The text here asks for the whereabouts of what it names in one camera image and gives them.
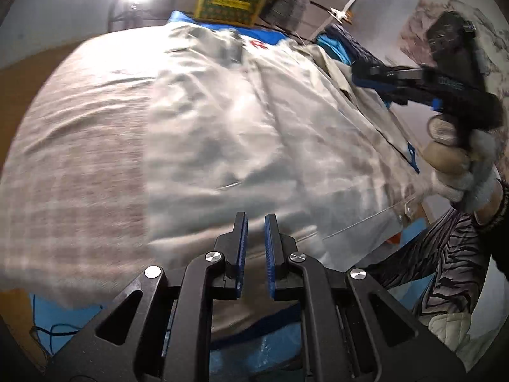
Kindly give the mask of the right gloved hand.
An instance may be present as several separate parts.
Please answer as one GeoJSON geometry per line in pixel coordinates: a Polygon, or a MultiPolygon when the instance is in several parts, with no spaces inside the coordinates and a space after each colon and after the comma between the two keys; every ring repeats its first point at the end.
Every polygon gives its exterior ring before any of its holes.
{"type": "Polygon", "coordinates": [[[474,212],[487,205],[497,180],[498,131],[475,129],[469,135],[467,146],[462,147],[451,117],[430,118],[427,130],[431,142],[424,149],[423,157],[434,170],[432,190],[463,212],[474,212]]]}

